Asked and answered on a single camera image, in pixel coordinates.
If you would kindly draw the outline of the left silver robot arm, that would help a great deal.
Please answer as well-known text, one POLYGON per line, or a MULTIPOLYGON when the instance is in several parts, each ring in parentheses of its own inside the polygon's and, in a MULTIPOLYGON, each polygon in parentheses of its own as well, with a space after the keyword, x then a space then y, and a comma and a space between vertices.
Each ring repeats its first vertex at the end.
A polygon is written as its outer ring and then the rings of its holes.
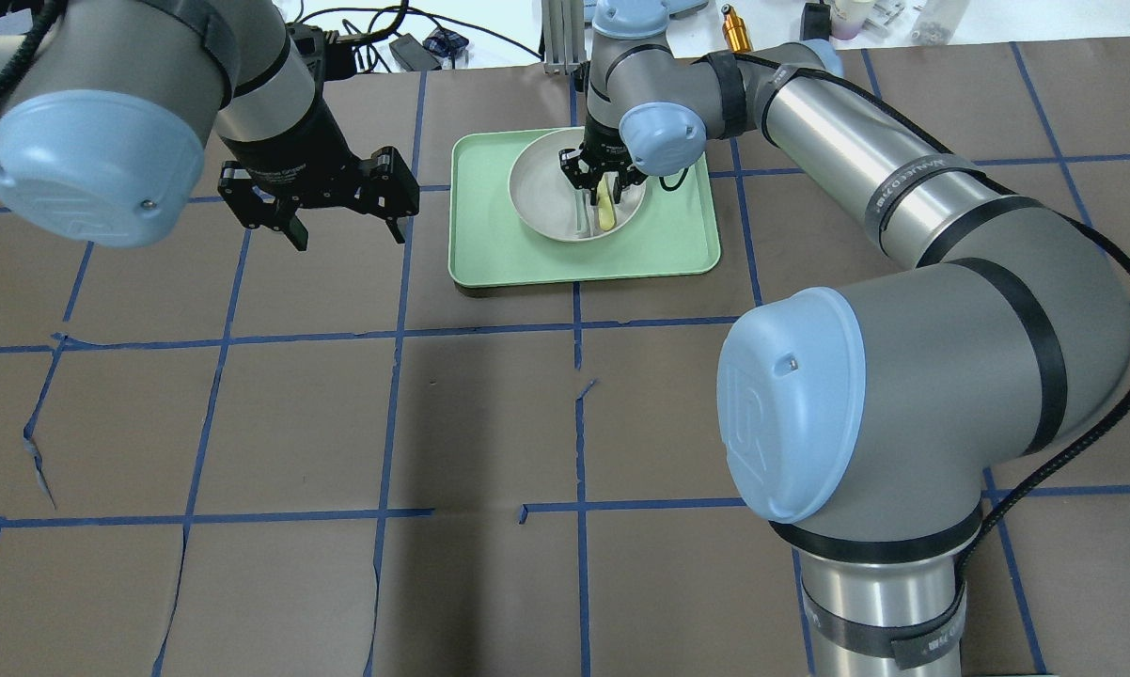
POLYGON ((403 243, 420 188, 400 151, 358 157, 323 95, 350 57, 269 1, 45 1, 0 36, 0 201, 102 248, 168 236, 216 137, 243 228, 306 250, 301 210, 347 209, 403 243))

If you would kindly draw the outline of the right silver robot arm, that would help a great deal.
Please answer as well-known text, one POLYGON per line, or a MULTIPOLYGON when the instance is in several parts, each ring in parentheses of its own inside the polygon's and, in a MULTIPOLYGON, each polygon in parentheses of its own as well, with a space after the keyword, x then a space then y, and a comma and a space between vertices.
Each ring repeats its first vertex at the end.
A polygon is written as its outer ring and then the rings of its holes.
POLYGON ((899 274, 753 309, 718 363, 745 504, 801 562, 817 676, 959 676, 965 568, 1130 411, 1130 258, 838 77, 822 41, 683 66, 663 1, 592 14, 574 186, 758 130, 899 274))

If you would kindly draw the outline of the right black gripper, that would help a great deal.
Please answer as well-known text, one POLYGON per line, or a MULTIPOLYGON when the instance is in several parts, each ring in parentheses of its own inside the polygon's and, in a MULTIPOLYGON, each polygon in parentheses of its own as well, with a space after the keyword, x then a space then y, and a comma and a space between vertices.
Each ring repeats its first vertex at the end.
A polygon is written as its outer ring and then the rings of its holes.
POLYGON ((612 203, 621 203, 631 185, 641 185, 647 176, 638 171, 620 133, 609 127, 584 127, 576 149, 559 151, 560 171, 576 190, 586 190, 596 200, 596 189, 607 173, 614 173, 612 203))

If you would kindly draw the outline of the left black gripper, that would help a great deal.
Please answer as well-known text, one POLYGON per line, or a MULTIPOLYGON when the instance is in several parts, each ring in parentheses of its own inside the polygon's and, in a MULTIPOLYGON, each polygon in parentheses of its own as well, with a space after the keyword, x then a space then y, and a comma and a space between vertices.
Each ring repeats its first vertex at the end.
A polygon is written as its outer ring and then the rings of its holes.
POLYGON ((223 137, 238 166, 273 197, 261 201, 245 185, 218 186, 218 193, 244 227, 281 227, 299 252, 308 250, 306 224, 297 209, 345 207, 386 222, 397 244, 405 245, 409 219, 419 212, 420 189, 401 154, 384 146, 363 159, 353 153, 322 95, 285 132, 264 140, 223 137))

